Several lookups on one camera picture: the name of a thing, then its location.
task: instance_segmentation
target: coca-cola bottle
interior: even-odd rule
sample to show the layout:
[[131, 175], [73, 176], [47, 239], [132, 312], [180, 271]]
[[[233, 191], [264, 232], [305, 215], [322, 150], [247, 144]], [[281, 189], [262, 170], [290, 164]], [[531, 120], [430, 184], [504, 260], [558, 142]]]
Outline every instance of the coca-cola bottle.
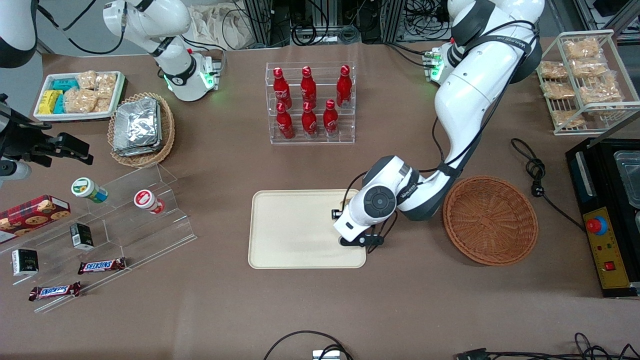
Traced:
[[335, 101], [328, 99], [323, 114], [324, 130], [326, 137], [335, 138], [338, 135], [338, 111], [335, 109]]
[[338, 79], [337, 96], [335, 98], [339, 108], [351, 107], [351, 76], [349, 76], [349, 66], [343, 65], [340, 68], [340, 79]]
[[316, 108], [316, 82], [311, 76], [311, 68], [305, 66], [302, 68], [302, 82], [300, 83], [302, 89], [302, 101], [311, 104], [311, 108]]
[[316, 114], [311, 107], [311, 103], [305, 101], [302, 104], [302, 128], [305, 130], [305, 137], [308, 139], [315, 139], [318, 137], [318, 129], [316, 124]]
[[289, 84], [282, 75], [282, 69], [276, 67], [273, 69], [273, 91], [276, 93], [276, 99], [287, 106], [287, 110], [291, 109], [293, 102], [291, 101], [291, 92], [289, 91]]
[[282, 136], [284, 136], [285, 139], [293, 139], [296, 136], [296, 130], [293, 128], [291, 115], [287, 113], [285, 104], [279, 102], [276, 105], [276, 110], [278, 111], [276, 121], [278, 122], [278, 128], [280, 129]]

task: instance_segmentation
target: brown woven basket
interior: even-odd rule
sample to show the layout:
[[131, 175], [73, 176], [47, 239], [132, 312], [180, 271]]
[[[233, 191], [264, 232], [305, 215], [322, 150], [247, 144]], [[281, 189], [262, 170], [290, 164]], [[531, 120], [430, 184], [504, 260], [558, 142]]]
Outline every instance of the brown woven basket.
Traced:
[[442, 216], [453, 244], [485, 265], [517, 263], [529, 255], [538, 238], [538, 218], [531, 203], [497, 177], [460, 181], [447, 194]]
[[[173, 141], [175, 140], [175, 122], [173, 121], [173, 114], [171, 113], [171, 109], [169, 109], [169, 105], [166, 101], [157, 94], [151, 94], [148, 92], [143, 92], [142, 94], [136, 94], [132, 97], [128, 97], [122, 101], [125, 102], [133, 102], [138, 101], [144, 97], [153, 97], [154, 99], [160, 102], [160, 121], [162, 122], [162, 149], [158, 152], [153, 152], [149, 154], [135, 155], [135, 156], [120, 156], [116, 154], [114, 151], [111, 151], [111, 157], [116, 159], [117, 162], [127, 165], [130, 167], [145, 167], [151, 163], [159, 163], [163, 161], [171, 148], [173, 147]], [[109, 131], [107, 132], [107, 141], [109, 145], [113, 148], [113, 127], [115, 123], [116, 115], [113, 114], [111, 119], [109, 119]]]

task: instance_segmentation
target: tabletop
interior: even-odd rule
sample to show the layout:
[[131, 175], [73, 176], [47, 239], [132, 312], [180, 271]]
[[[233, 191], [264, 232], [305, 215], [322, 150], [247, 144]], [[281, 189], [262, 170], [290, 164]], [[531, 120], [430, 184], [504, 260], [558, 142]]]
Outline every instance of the tabletop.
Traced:
[[[450, 359], [479, 347], [573, 352], [578, 331], [612, 350], [637, 341], [640, 302], [602, 299], [584, 233], [530, 195], [538, 243], [512, 266], [467, 259], [448, 239], [439, 211], [426, 222], [400, 216], [362, 268], [251, 268], [257, 191], [345, 188], [389, 154], [417, 168], [437, 165], [430, 138], [437, 87], [383, 45], [289, 46], [227, 56], [220, 90], [196, 102], [177, 100], [156, 77], [150, 56], [43, 57], [45, 75], [119, 70], [129, 80], [127, 96], [154, 92], [168, 101], [176, 141], [163, 165], [178, 178], [172, 187], [198, 239], [43, 315], [33, 313], [24, 288], [10, 285], [11, 272], [0, 272], [0, 357], [261, 359], [274, 341], [301, 329], [335, 336], [356, 359]], [[347, 60], [358, 67], [356, 142], [272, 146], [266, 63]], [[109, 155], [106, 122], [56, 124], [53, 130], [90, 143], [93, 166], [70, 159], [54, 159], [51, 168], [35, 165], [28, 180], [4, 184], [0, 208], [43, 193], [77, 204], [69, 192], [74, 179], [106, 183], [132, 170]], [[436, 134], [446, 143], [440, 126]], [[525, 159], [509, 144], [512, 137], [528, 142], [545, 162], [548, 196], [579, 218], [564, 153], [583, 137], [552, 134], [533, 76], [508, 88], [462, 178], [497, 176], [529, 194], [531, 179]], [[327, 344], [299, 336], [271, 357], [309, 359], [311, 350]]]

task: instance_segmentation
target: aluminum foil packet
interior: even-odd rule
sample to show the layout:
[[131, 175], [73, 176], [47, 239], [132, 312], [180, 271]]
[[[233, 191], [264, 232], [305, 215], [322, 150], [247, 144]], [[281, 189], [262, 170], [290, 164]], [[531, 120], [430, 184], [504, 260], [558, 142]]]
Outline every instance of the aluminum foil packet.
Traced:
[[160, 116], [160, 104], [151, 97], [120, 105], [113, 129], [113, 151], [120, 156], [158, 151], [162, 147]]

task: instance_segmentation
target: yellow panel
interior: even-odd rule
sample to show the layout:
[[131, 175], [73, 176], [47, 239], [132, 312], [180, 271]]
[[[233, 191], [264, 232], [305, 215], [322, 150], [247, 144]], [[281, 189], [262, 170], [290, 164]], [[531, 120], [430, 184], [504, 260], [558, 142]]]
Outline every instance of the yellow panel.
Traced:
[[[586, 224], [587, 220], [591, 220], [597, 216], [603, 217], [607, 221], [607, 232], [603, 235], [596, 235], [587, 232], [587, 235], [589, 236], [591, 252], [593, 253], [593, 259], [596, 263], [602, 288], [628, 288], [629, 278], [627, 277], [625, 265], [622, 263], [622, 258], [620, 257], [620, 248], [618, 248], [616, 235], [611, 229], [611, 221], [609, 220], [607, 208], [600, 208], [584, 214], [584, 222]], [[608, 261], [613, 261], [616, 265], [615, 270], [605, 270], [604, 263]]]

